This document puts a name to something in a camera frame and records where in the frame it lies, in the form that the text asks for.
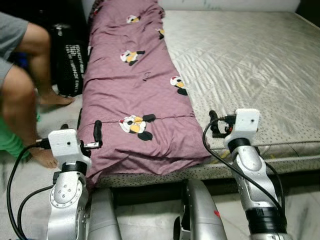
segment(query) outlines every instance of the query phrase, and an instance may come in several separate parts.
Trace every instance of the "white wall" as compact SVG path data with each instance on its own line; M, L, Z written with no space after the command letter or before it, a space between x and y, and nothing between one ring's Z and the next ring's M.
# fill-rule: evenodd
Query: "white wall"
M94 2L95 0L82 0L86 18ZM158 2L165 10L295 12L300 0L158 0Z

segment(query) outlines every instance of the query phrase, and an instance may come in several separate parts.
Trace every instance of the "black cable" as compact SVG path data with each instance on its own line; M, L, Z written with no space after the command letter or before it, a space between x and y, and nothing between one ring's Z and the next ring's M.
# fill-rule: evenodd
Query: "black cable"
M269 163L265 162L265 165L274 173L275 177L277 178L280 186L280 193L281 193L281 208L284 214L286 214L286 201L285 201L285 193L284 193L284 188L282 186L282 182L280 179L279 174L277 171L274 169L273 166L271 166Z
M14 213L12 211L12 205L11 205L11 185L12 185L12 181L14 179L14 176L15 176L15 173L17 171L17 167L21 161L21 159L23 158L24 154L31 148L37 148L39 147L39 144L38 143L35 143L35 144L32 144L32 145L29 145L27 147L25 147L19 154L19 156L17 157L16 161L15 161L15 164L13 166L13 169L12 169L12 172L10 174L10 177L9 177L9 180L8 180L8 185L7 185L7 188L6 188L6 206L7 206L7 209L8 209L8 214L9 214L9 219L10 219L10 222L11 222L11 225L12 225L12 228L15 232L15 234L19 237L20 240L27 240L27 238L25 237L25 235L23 234L23 232L20 232L18 227L17 227L17 224L16 224L16 221L15 221L15 217L14 217Z
M18 211L18 217L17 217L17 222L18 222L18 229L20 231L21 234L24 235L25 238L27 238L24 234L24 231L22 229L22 223L21 223L21 218L22 218L22 211L24 209L24 206L25 204L27 203L27 201L32 198L34 195L36 194L39 194L41 192L44 192L44 191L47 191L49 189L52 189L54 185L51 185L51 186L47 186L47 187L44 187L44 188L41 188L41 189L38 189L32 193L30 193L28 196L26 196L26 198L22 201L22 203L20 204L20 207L19 207L19 211Z
M246 175L244 175L242 172L240 172L238 169L236 169L234 166L232 166L231 164L229 164L228 162L224 161L216 152L212 151L208 145L207 145L207 141L206 141L206 134L208 132L208 129L210 128L210 126L214 123L216 123L217 121L224 121L225 118L217 118L214 119L212 121L210 121L210 123L205 127L203 135L202 135L202 143L205 147L205 149L211 153L212 156L214 156L216 159L218 159L220 162L222 162L224 165L226 165L228 168L230 168L232 171L234 171L235 173L237 173L238 175L240 175L241 177L243 177L245 180L247 180L248 182L250 182L251 184L253 184L254 186L256 186L260 191L262 191L265 195L267 195L268 198L270 198L270 200L274 203L274 205L276 206L276 208L279 210L279 212L281 214L283 214L283 217L285 217L285 213L282 209L282 207L280 206L280 204L277 202L277 200L267 191L265 190L262 186L260 186L258 183L256 183L256 181L252 180L250 177L247 177Z

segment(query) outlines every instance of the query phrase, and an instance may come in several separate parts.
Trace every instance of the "black bag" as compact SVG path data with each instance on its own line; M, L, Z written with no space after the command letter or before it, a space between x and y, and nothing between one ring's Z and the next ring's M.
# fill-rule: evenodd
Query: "black bag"
M51 37L52 75L59 94L71 97L82 94L88 63L87 44L66 24L55 24Z

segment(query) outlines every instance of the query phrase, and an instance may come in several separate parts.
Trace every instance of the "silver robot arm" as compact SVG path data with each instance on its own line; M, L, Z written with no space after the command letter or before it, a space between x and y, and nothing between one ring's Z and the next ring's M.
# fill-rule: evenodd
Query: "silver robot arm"
M224 145L232 154L233 166L245 176L254 180L278 201L273 183L267 176L265 161L251 146L260 113L256 109L235 111L230 134L224 138ZM271 199L252 183L236 172L232 172L240 193L242 207L249 222L251 240L291 240L287 234L287 220Z
M61 129L49 134L53 156L61 169L50 193L51 215L47 240L85 240L88 201L86 172L91 167L90 149L102 146L101 122L94 125L95 142L84 145L75 129Z

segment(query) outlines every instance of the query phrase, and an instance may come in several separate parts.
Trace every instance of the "person's leg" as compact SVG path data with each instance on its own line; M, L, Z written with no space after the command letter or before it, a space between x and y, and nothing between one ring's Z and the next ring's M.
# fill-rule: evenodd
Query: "person's leg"
M22 68L13 65L5 75L0 93L1 115L7 126L25 146L34 144L37 139L36 95L31 78ZM30 153L45 167L57 166L51 150L34 148Z
M29 70L38 89L40 103L67 105L72 103L74 98L57 95L51 86L50 48L48 32L38 25L28 23L23 39L15 51L28 55Z

